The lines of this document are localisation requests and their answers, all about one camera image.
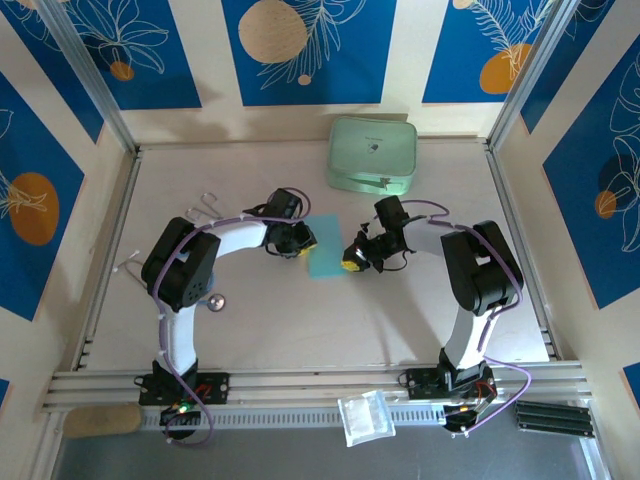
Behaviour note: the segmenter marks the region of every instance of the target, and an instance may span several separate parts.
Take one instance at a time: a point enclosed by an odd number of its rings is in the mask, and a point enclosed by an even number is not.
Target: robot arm
[[[464,400],[471,393],[476,394],[474,386],[493,376],[484,361],[495,325],[492,312],[511,303],[516,295],[507,273],[483,243],[488,243],[504,260],[519,287],[523,285],[522,273],[498,225],[491,221],[475,225],[473,230],[485,240],[481,242],[476,235],[456,230],[451,224],[430,222],[425,217],[410,218],[398,197],[379,201],[375,209],[384,233],[370,238],[368,225],[363,225],[354,243],[344,252],[344,268],[362,272],[373,267],[382,273],[384,261],[400,252],[442,256],[459,304],[451,338],[440,351],[438,366],[405,372],[409,397]],[[449,229],[444,235],[443,226]]]
[[[258,248],[264,243],[268,227],[262,222],[247,221],[221,227],[216,232],[219,240],[218,251],[215,259],[223,255],[238,252],[247,248]],[[196,351],[193,343],[195,311],[197,303],[188,307],[182,307],[177,312],[173,309],[167,311],[167,353],[171,364],[179,375],[184,375],[196,363]],[[158,353],[157,362],[164,369],[169,367],[164,360],[164,355]]]
[[[181,256],[169,266],[158,289],[159,299],[168,307],[163,320],[166,325],[166,354],[176,373],[192,390],[196,386],[198,363],[193,337],[195,311],[197,302],[208,293],[207,284],[214,262],[219,257],[247,248],[264,247],[271,255],[284,258],[296,257],[313,248],[316,244],[313,233],[302,220],[295,221],[295,214],[301,206],[299,197],[278,189],[265,204],[245,211],[248,219],[221,226],[215,235],[208,232],[196,234],[180,252]],[[276,221],[278,219],[293,221]],[[183,218],[176,217],[169,222],[142,267],[142,280],[147,284],[150,295],[174,250],[194,229],[195,226]],[[185,392],[174,378],[164,353],[157,355],[153,373],[144,377],[142,386],[173,403]]]

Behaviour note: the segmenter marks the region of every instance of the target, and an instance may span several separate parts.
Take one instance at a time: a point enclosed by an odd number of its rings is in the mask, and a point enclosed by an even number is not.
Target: small clear bag
[[[338,400],[338,408],[347,447],[378,438],[394,437],[396,434],[384,394],[379,390],[341,398]]]

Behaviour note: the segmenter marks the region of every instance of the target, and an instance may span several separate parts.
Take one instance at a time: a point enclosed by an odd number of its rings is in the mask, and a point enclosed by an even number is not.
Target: beige circle
[[[311,77],[309,75],[300,75],[298,77],[298,83],[303,87],[306,87],[307,85],[311,84]]]
[[[453,6],[458,10],[469,8],[475,0],[453,0]]]
[[[238,25],[240,43],[260,63],[291,60],[307,44],[302,17],[281,0],[260,0],[246,11]]]
[[[36,6],[33,4],[33,0],[16,0],[23,7],[27,7],[29,10],[35,10]],[[58,3],[65,3],[69,0],[58,0]]]

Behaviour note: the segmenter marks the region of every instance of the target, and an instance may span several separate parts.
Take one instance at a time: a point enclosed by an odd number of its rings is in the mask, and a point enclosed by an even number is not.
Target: aluminum frame
[[[529,289],[531,303],[533,304],[533,309],[536,312],[538,323],[542,328],[543,334],[549,336],[553,356],[562,360],[564,358],[562,348],[556,342],[553,326],[549,319],[549,302],[546,299],[544,289],[540,283],[540,277],[538,276],[535,264],[532,261],[531,251],[525,241],[522,222],[520,222],[515,204],[511,200],[513,196],[511,194],[509,184],[505,181],[504,170],[502,169],[499,160],[500,157],[495,150],[492,150],[489,147],[488,144],[485,154],[487,157],[487,163],[489,164],[489,169],[491,170],[491,175],[493,176],[493,182],[496,185],[496,191],[498,192],[498,198],[500,199],[502,210],[504,211],[505,218],[507,219],[507,225],[509,227],[509,232],[511,233],[511,238],[513,239],[516,254],[520,261],[522,274],[525,278],[525,285]]]
[[[62,5],[57,0],[33,0],[33,4],[122,148],[130,154],[136,153],[136,143],[120,114],[120,108]]]
[[[509,133],[513,122],[520,115],[525,101],[542,74],[564,30],[580,5],[581,0],[556,0],[556,4],[544,23],[538,38],[522,67],[520,75],[507,95],[496,123],[487,136],[489,149],[495,153]]]
[[[113,267],[113,262],[118,251],[118,244],[120,243],[120,237],[122,236],[122,230],[124,229],[127,211],[129,210],[129,204],[131,203],[131,197],[133,196],[133,190],[138,178],[138,172],[140,171],[143,155],[144,153],[139,153],[133,158],[129,173],[124,181],[122,198],[120,199],[116,218],[109,235],[109,243],[102,261],[98,285],[89,304],[87,315],[80,330],[80,335],[78,336],[78,342],[76,344],[71,366],[72,370],[84,368],[86,366],[86,361],[88,360],[88,351],[98,327],[98,319],[100,317],[104,297],[107,293],[111,268]]]
[[[558,361],[521,364],[533,382],[524,398],[537,401],[568,402],[590,406],[591,390],[580,362]],[[399,425],[442,423],[440,402],[409,401],[398,383],[406,365],[360,369],[299,369],[292,371],[231,371],[227,405],[210,406],[222,429],[238,428],[318,428],[339,426],[338,398],[382,390]],[[497,404],[510,398],[523,384],[522,374],[506,367],[493,367],[498,389]],[[146,371],[76,371],[53,376],[44,400],[48,421],[43,429],[37,457],[25,480],[49,478],[61,441],[61,425],[66,412],[92,405],[121,405],[136,402],[136,376]],[[143,407],[142,430],[161,430],[160,407]],[[206,429],[205,423],[189,429]],[[610,478],[599,439],[581,441],[592,478]]]

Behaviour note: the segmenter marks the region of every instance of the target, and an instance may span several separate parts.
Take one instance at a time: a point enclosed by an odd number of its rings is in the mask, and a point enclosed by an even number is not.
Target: orange circle
[[[482,90],[495,95],[509,93],[530,51],[531,45],[521,43],[494,55],[482,68]]]
[[[121,82],[128,82],[129,80],[132,80],[133,76],[135,75],[133,68],[119,60],[113,62],[109,70],[111,71],[111,75],[116,77]]]
[[[56,233],[60,217],[55,187],[39,173],[23,173],[11,186],[17,190],[9,193],[9,199],[14,202],[9,208],[13,229],[31,245],[46,245]]]
[[[616,213],[616,196],[609,190],[600,192],[596,197],[596,213],[605,220]]]
[[[58,3],[65,3],[69,0],[58,0]],[[33,0],[17,0],[17,2],[23,7],[27,7],[29,10],[35,10],[36,6],[33,4]]]

